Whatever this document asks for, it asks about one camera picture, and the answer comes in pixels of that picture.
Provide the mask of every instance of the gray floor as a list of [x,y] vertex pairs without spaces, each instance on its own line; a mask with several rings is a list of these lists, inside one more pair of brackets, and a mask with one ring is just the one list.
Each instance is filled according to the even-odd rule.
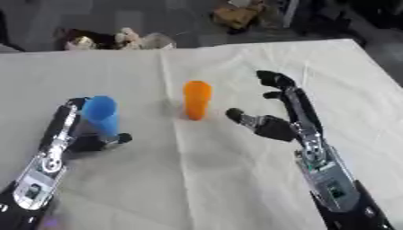
[[[141,35],[162,32],[179,48],[220,44],[297,40],[293,34],[267,31],[228,36],[210,22],[219,0],[0,0],[13,43],[28,51],[53,49],[57,28],[115,33],[131,27]],[[353,15],[353,27],[368,40],[367,52],[401,85],[403,32],[379,30]]]

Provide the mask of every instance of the plush toy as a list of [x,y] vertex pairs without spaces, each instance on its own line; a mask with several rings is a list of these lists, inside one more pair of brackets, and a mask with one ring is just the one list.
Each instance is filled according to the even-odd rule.
[[141,37],[131,28],[122,28],[121,32],[115,35],[117,49],[141,49]]

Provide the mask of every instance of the white table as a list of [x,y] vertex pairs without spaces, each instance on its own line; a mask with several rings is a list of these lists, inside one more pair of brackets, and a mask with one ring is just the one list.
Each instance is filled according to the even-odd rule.
[[[156,51],[0,56],[0,186],[35,154],[66,99],[107,94],[132,142],[73,162],[56,212],[65,230],[325,229],[294,163],[299,146],[257,137],[225,117],[239,107],[286,118],[256,70],[282,72],[316,107],[339,150],[403,229],[403,92],[350,40]],[[189,80],[213,87],[209,115],[182,114]]]

